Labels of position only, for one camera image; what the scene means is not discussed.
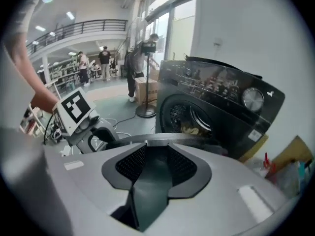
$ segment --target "white label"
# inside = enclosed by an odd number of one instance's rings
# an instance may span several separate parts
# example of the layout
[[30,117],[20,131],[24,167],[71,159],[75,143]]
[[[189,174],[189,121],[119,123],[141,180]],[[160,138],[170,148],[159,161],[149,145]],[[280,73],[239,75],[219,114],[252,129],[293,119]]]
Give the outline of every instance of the white label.
[[253,140],[254,142],[257,142],[260,137],[261,137],[261,134],[258,131],[256,131],[256,130],[253,130],[250,133],[250,135],[248,135],[248,138]]
[[80,168],[84,165],[83,162],[81,161],[74,161],[74,162],[70,162],[70,163],[65,163],[64,167],[67,171],[73,170],[73,169],[77,169]]

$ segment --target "washing machine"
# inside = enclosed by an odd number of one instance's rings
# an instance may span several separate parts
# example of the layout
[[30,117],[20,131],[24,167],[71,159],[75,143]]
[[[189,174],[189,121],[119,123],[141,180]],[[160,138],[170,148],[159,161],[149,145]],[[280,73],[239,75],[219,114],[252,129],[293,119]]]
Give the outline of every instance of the washing machine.
[[285,95],[261,76],[211,59],[161,62],[156,133],[211,137],[240,158],[275,120]]

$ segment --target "gray floor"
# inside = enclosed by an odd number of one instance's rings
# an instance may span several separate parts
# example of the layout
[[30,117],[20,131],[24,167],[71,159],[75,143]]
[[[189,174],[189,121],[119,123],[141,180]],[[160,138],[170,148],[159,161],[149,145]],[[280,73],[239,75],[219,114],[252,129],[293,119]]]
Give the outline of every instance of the gray floor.
[[[83,87],[85,92],[88,92],[90,90],[100,89],[103,87],[111,87],[111,86],[117,86],[117,85],[126,85],[127,87],[127,81],[126,79],[111,79],[108,82],[103,81],[96,81],[88,87]],[[105,100],[99,100],[95,102],[96,104],[96,111],[100,114],[100,116],[104,119],[106,118],[112,118],[116,119],[117,122],[131,118],[135,114],[135,109],[137,108],[138,104],[135,102],[129,102],[128,96],[119,96],[111,99],[105,99]],[[44,115],[44,118],[41,120],[42,123],[46,126],[49,115]],[[115,124],[115,121],[108,120],[113,125]],[[142,135],[142,134],[149,134],[154,132],[155,127],[155,121],[156,118],[139,118],[138,116],[135,116],[133,119],[121,122],[117,125],[117,132],[124,132],[128,133],[132,136],[135,135]],[[120,138],[126,137],[124,134],[119,134]],[[52,144],[56,147],[57,151],[63,150],[64,146],[67,145],[66,141],[62,141],[59,144]],[[77,147],[73,148],[73,153],[79,153],[79,150]]]

